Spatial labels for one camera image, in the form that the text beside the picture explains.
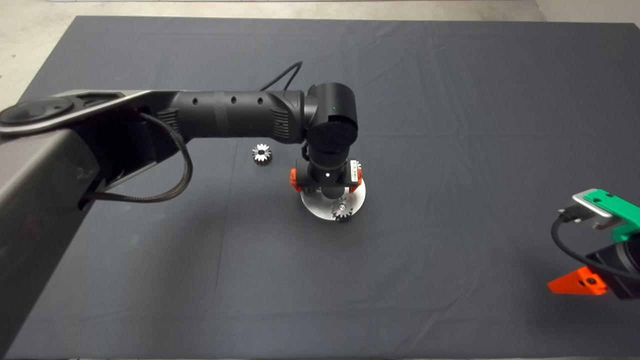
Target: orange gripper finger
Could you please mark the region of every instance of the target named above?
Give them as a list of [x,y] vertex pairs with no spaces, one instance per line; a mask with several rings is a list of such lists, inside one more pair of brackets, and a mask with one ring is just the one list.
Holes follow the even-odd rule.
[[574,272],[547,284],[555,294],[602,295],[607,292],[607,284],[600,276],[583,266]]

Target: table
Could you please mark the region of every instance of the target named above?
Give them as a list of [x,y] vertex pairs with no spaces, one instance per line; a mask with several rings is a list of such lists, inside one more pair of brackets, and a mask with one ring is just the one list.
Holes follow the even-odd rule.
[[[548,235],[574,193],[640,203],[632,24],[78,17],[23,99],[74,88],[356,93],[367,199],[346,224],[288,184],[297,146],[195,140],[191,186],[98,202],[11,358],[631,356],[640,306],[546,283],[580,265]],[[150,195],[176,156],[119,186]],[[565,230],[581,252],[606,232]]]

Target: circular metal plate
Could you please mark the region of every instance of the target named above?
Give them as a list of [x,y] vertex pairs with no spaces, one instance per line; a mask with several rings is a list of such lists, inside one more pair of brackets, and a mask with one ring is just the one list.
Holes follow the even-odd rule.
[[364,198],[367,194],[367,189],[364,185],[364,179],[362,179],[362,184],[358,186],[356,191],[353,193],[349,193],[349,188],[344,188],[344,195],[337,200],[332,200],[326,198],[321,192],[320,189],[314,190],[312,192],[301,192],[300,197],[302,198],[302,203],[305,207],[311,211],[311,214],[324,219],[324,220],[336,220],[332,213],[333,205],[336,202],[349,202],[353,206],[353,212],[351,216],[355,215],[355,213],[360,210],[362,204],[364,204]]

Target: metal gear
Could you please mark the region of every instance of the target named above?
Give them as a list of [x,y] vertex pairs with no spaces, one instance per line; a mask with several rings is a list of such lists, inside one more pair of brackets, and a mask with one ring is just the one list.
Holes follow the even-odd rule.
[[333,219],[339,222],[348,221],[353,215],[354,200],[350,193],[336,199],[331,206]]
[[253,162],[258,164],[259,166],[269,165],[271,160],[273,159],[273,155],[271,153],[271,148],[269,145],[259,143],[256,145],[253,150]]

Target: black robotic arm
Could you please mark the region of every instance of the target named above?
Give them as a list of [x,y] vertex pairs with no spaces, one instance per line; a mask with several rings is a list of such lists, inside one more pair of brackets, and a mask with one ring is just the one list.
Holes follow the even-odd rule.
[[302,91],[77,91],[0,113],[0,354],[5,354],[93,200],[194,138],[268,137],[302,144],[292,185],[307,208],[341,220],[364,201],[355,96],[339,83]]

